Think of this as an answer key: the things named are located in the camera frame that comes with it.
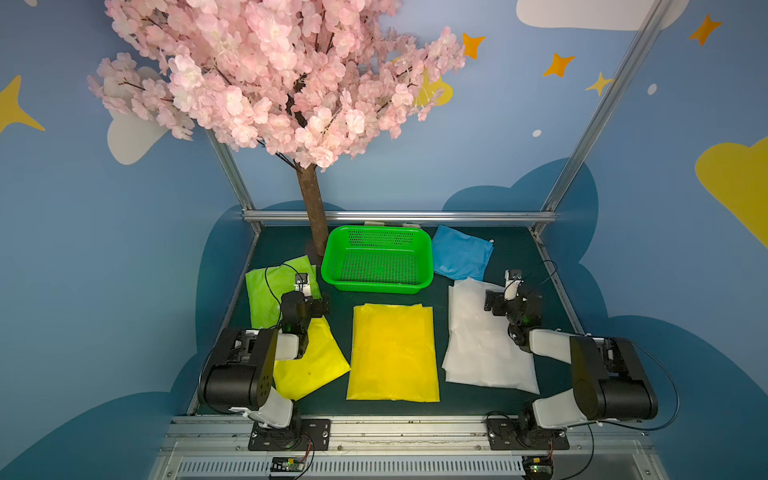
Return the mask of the white raincoat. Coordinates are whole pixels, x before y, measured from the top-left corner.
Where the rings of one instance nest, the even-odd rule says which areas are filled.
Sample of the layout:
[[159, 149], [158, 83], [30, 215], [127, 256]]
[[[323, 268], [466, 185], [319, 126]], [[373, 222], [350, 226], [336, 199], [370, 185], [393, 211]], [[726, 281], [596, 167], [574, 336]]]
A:
[[540, 392], [533, 355], [508, 335], [508, 321], [484, 309], [487, 291], [498, 285], [474, 279], [449, 287], [449, 342], [442, 368], [450, 383]]

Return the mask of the green plastic basket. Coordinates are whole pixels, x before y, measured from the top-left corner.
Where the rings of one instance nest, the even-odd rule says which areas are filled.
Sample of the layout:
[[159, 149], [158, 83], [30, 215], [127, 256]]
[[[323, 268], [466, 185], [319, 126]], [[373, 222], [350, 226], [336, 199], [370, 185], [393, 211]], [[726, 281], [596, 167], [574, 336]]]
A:
[[321, 276], [340, 291], [416, 294], [434, 279], [432, 239], [418, 228], [341, 226], [329, 235]]

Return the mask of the yellow raincoat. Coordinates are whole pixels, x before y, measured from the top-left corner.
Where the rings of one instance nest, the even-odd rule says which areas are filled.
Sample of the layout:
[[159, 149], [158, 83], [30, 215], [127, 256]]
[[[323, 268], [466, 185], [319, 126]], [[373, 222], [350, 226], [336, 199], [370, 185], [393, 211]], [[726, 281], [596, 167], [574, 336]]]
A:
[[354, 308], [352, 401], [440, 401], [433, 309], [421, 304]]

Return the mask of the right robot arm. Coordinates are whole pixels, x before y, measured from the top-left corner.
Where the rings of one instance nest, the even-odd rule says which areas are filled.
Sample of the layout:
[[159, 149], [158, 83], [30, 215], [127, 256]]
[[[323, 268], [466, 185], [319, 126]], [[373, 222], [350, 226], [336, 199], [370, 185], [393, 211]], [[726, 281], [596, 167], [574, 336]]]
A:
[[546, 329], [541, 298], [510, 280], [485, 292], [483, 309], [508, 321], [517, 347], [570, 367], [571, 387], [533, 401], [519, 415], [519, 429], [563, 431], [595, 422], [652, 420], [658, 399], [634, 344], [623, 338], [594, 337]]

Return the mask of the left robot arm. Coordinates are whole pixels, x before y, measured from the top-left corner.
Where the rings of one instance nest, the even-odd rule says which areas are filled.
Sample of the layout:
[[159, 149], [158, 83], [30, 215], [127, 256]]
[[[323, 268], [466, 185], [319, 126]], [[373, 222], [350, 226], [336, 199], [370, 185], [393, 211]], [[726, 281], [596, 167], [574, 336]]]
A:
[[311, 321], [328, 312], [327, 300], [292, 291], [282, 295], [277, 325], [225, 328], [199, 377], [200, 404], [219, 413], [240, 414], [264, 429], [290, 429], [295, 406], [274, 387], [275, 362], [302, 359], [310, 343]]

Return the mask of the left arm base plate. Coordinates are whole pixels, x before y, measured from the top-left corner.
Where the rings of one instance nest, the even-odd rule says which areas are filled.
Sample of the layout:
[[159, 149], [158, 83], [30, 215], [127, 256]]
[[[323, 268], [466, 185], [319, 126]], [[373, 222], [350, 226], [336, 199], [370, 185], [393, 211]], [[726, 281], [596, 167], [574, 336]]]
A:
[[247, 448], [249, 451], [327, 451], [332, 422], [327, 418], [292, 420], [283, 429], [253, 425]]

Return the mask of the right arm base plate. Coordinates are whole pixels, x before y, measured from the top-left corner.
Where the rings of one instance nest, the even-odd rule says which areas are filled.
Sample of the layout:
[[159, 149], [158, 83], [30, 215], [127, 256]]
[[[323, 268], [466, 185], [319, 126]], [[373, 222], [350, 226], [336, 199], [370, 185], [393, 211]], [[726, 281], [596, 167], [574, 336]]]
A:
[[570, 444], [564, 430], [523, 426], [516, 418], [492, 415], [484, 420], [490, 449], [493, 451], [564, 451]]

